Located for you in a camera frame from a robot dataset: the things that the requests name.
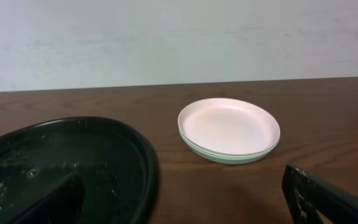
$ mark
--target stacked plate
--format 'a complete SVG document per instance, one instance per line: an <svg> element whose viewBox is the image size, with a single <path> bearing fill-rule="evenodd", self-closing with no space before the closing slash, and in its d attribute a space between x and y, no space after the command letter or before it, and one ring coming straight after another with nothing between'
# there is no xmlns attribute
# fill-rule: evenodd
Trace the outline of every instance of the stacked plate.
<svg viewBox="0 0 358 224"><path fill-rule="evenodd" d="M190 149L225 164L259 160L280 139L280 127L271 114L251 103L227 98L186 106L179 114L178 125Z"/></svg>

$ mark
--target wooden table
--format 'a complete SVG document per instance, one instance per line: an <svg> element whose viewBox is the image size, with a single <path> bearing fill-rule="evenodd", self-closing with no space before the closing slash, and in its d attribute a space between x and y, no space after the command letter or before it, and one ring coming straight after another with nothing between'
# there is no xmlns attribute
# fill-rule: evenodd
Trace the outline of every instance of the wooden table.
<svg viewBox="0 0 358 224"><path fill-rule="evenodd" d="M240 166L190 151L177 116L187 104L212 97L270 112L282 133L276 149ZM358 195L358 78L0 93L0 135L69 116L118 119L150 140L161 169L150 223L291 223L281 190L287 164Z"/></svg>

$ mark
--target brown wooden table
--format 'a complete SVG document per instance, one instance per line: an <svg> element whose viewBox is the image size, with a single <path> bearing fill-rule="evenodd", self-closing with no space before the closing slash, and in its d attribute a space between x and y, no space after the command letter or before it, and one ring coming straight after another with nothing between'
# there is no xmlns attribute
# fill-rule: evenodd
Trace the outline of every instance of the brown wooden table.
<svg viewBox="0 0 358 224"><path fill-rule="evenodd" d="M190 151L177 116L187 104L213 97L270 112L282 133L276 149L240 166ZM281 190L287 164L358 195L358 78L0 93L0 135L69 116L118 119L150 140L161 170L150 223L291 223Z"/></svg>

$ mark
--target wall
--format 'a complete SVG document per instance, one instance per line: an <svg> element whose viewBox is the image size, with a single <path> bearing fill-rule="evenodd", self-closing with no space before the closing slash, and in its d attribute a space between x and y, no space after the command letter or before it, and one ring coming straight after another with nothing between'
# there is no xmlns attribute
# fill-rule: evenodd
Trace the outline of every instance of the wall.
<svg viewBox="0 0 358 224"><path fill-rule="evenodd" d="M354 0L0 0L0 91L352 76Z"/></svg>

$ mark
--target wooden surface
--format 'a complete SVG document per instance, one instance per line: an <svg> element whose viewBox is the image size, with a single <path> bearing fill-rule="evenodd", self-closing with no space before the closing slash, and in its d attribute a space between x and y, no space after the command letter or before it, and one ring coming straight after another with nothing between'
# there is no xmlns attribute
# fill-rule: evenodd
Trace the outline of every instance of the wooden surface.
<svg viewBox="0 0 358 224"><path fill-rule="evenodd" d="M190 151L177 116L187 104L212 97L270 112L282 133L276 149L241 166ZM291 223L281 190L287 164L358 195L358 78L0 93L0 135L69 116L118 119L150 140L161 170L150 223Z"/></svg>

